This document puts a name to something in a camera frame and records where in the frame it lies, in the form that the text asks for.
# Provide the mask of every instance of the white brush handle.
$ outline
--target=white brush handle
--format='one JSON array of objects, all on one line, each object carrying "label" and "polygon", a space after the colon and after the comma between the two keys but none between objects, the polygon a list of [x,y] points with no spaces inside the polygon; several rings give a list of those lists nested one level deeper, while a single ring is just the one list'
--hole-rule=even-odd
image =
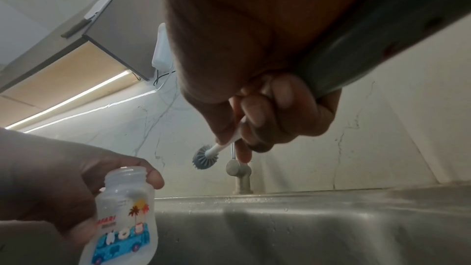
[{"label": "white brush handle", "polygon": [[237,125],[237,128],[235,129],[235,132],[234,132],[234,135],[232,136],[232,138],[229,140],[229,142],[227,142],[225,145],[219,145],[219,144],[216,144],[214,146],[212,146],[211,148],[209,148],[208,150],[206,150],[205,152],[205,157],[207,159],[212,159],[213,157],[215,157],[218,153],[220,153],[224,148],[228,147],[229,145],[231,145],[232,143],[236,142],[237,140],[239,140],[240,138],[242,138],[242,136],[240,135],[240,126],[242,126],[242,123],[244,123],[245,121],[245,117],[241,120],[241,122],[239,122],[239,125]]}]

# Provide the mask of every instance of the blue bus illustration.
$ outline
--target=blue bus illustration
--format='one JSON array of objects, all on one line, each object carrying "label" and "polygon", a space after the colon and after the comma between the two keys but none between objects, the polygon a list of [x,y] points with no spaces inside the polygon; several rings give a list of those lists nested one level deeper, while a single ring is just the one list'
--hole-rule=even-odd
[{"label": "blue bus illustration", "polygon": [[95,253],[92,258],[92,264],[100,265],[103,262],[124,254],[137,252],[139,248],[149,244],[149,242],[149,229],[147,228],[146,223],[139,223],[130,229],[123,229],[118,232],[105,234],[101,236],[97,242]]}]

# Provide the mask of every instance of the stainless steel sink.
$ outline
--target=stainless steel sink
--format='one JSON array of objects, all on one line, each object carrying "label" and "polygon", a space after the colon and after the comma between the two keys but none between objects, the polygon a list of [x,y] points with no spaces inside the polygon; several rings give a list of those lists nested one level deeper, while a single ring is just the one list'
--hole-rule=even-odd
[{"label": "stainless steel sink", "polygon": [[[163,198],[156,221],[153,265],[471,264],[470,185]],[[0,264],[76,264],[45,231],[0,225]]]}]

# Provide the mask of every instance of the gray bristle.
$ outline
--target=gray bristle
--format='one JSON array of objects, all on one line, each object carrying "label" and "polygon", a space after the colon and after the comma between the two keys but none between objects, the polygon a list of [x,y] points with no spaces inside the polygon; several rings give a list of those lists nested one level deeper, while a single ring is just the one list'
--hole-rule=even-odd
[{"label": "gray bristle", "polygon": [[199,170],[206,170],[211,168],[217,161],[217,155],[211,159],[205,156],[206,150],[210,149],[211,146],[205,145],[198,150],[193,156],[193,164]]}]

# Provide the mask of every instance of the faucet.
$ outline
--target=faucet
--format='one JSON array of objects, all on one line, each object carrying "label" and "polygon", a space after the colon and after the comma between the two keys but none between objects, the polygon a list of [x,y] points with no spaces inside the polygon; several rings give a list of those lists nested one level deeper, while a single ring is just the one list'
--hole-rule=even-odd
[{"label": "faucet", "polygon": [[246,163],[236,160],[236,152],[234,150],[234,143],[231,144],[232,159],[226,164],[227,174],[235,177],[235,191],[234,195],[253,194],[250,188],[250,175],[252,169]]}]

